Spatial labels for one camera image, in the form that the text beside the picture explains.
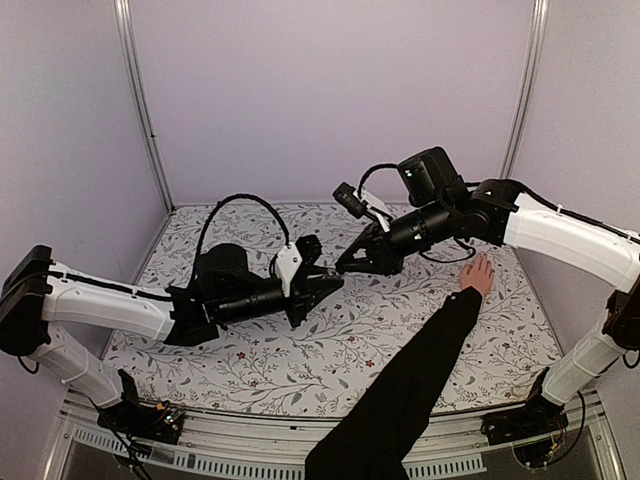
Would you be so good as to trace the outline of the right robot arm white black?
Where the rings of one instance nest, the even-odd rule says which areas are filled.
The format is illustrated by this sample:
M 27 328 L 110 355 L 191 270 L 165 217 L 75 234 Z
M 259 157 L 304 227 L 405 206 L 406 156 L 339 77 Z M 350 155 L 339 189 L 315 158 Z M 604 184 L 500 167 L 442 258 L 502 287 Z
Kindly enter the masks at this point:
M 356 218 L 371 219 L 339 257 L 341 273 L 395 275 L 405 257 L 448 239 L 482 240 L 533 251 L 590 273 L 614 291 L 606 317 L 536 379 L 517 427 L 537 436 L 556 409 L 639 348 L 639 235 L 567 210 L 510 179 L 467 183 L 441 147 L 394 165 L 413 211 L 392 218 L 362 185 L 341 183 L 334 199 Z

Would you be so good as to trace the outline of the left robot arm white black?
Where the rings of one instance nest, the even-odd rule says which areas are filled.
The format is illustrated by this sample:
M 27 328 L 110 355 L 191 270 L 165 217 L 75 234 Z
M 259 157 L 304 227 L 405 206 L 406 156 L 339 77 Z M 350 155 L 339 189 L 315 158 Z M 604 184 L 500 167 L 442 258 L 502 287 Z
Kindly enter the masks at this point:
M 274 274 L 250 271 L 246 250 L 214 246 L 196 260 L 186 287 L 142 288 L 85 275 L 37 245 L 5 280 L 1 292 L 1 350 L 28 357 L 84 393 L 128 434 L 148 426 L 133 380 L 104 365 L 73 338 L 63 323 L 127 331 L 170 346 L 193 347 L 218 338 L 231 324 L 282 312 L 296 328 L 343 277 L 317 265 L 314 236 L 285 245 Z

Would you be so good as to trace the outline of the black sleeved forearm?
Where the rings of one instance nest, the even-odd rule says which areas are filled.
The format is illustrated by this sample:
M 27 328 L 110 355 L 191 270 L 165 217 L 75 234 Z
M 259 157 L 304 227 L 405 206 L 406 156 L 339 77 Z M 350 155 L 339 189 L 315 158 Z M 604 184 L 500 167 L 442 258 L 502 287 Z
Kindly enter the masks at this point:
M 406 479 L 402 461 L 427 428 L 481 304 L 471 287 L 449 295 L 306 456 L 305 477 Z

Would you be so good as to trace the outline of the person's bare hand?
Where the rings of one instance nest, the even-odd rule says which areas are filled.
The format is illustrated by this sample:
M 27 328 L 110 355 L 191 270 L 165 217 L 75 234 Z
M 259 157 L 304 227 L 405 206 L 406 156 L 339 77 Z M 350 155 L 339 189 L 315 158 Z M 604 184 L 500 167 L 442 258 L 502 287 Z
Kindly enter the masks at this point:
M 486 297 L 494 284 L 495 271 L 486 253 L 477 254 L 472 263 L 466 265 L 459 276 L 460 290 L 476 290 L 482 297 Z

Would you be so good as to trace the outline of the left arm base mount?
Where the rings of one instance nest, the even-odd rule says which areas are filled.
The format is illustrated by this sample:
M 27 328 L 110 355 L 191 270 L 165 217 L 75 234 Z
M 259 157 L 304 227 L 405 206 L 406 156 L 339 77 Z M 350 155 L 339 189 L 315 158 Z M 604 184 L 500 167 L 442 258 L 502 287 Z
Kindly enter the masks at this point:
M 169 400 L 154 405 L 140 403 L 134 379 L 123 369 L 117 371 L 122 392 L 110 407 L 98 407 L 98 424 L 129 437 L 177 445 L 184 425 L 184 410 Z

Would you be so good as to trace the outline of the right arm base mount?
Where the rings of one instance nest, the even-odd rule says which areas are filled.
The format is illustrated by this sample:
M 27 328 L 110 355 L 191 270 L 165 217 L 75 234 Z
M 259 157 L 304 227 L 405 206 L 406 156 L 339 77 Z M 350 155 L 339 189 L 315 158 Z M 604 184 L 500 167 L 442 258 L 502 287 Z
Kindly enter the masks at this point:
M 491 446 L 531 439 L 546 434 L 542 440 L 516 446 L 516 460 L 529 469 L 549 466 L 565 439 L 569 422 L 563 406 L 542 396 L 546 367 L 535 379 L 525 403 L 509 410 L 489 413 L 482 417 L 481 433 Z

